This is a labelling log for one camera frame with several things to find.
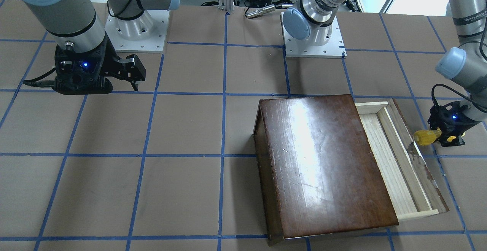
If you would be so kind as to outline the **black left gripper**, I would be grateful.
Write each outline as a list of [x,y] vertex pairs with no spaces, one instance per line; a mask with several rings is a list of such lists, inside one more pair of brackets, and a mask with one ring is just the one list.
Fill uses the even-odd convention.
[[463,146],[464,133],[473,127],[473,120],[463,114],[465,107],[460,103],[433,105],[430,109],[428,124],[431,130],[440,130],[440,136],[435,140],[442,147]]

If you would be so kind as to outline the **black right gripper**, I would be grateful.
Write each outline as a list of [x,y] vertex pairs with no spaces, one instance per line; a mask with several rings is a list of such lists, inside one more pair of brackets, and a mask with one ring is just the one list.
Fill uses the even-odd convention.
[[136,54],[120,58],[108,38],[85,53],[75,53],[71,45],[58,45],[54,64],[54,91],[63,95],[109,94],[113,85],[108,77],[127,81],[139,91],[139,82],[146,79],[140,58]]

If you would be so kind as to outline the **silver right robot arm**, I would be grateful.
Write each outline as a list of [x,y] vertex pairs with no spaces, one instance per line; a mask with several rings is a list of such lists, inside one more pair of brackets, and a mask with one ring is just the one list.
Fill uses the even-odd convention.
[[54,65],[46,73],[23,80],[23,85],[51,88],[63,95],[109,94],[111,77],[138,91],[146,69],[132,49],[121,58],[127,43],[141,50],[161,52],[165,20],[156,14],[177,10],[180,0],[106,0],[104,24],[91,0],[23,0],[55,42]]

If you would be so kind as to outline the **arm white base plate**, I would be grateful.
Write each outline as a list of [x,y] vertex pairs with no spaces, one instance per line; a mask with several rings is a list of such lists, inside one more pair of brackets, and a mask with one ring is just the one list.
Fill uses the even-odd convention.
[[137,19],[108,17],[105,31],[121,53],[164,53],[170,11],[146,10]]
[[292,37],[285,28],[282,29],[282,35],[287,57],[342,58],[347,56],[337,17],[330,26],[313,30],[309,37],[302,40]]

